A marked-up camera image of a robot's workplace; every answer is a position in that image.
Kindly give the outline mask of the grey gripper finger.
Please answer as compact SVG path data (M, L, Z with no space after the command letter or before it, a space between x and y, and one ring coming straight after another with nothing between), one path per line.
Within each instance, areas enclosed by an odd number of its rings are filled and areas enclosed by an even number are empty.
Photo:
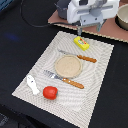
M81 36L81 34L82 34L82 26L77 26L77 34L78 34L78 36Z
M96 31L99 32L101 30L102 24L99 22L96 27Z

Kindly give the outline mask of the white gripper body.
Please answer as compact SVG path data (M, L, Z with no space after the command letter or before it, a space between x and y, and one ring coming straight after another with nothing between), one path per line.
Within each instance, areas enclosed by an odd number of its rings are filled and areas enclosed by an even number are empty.
M71 0L67 9L67 21L79 22L81 26L102 24L113 18L118 11L120 0Z

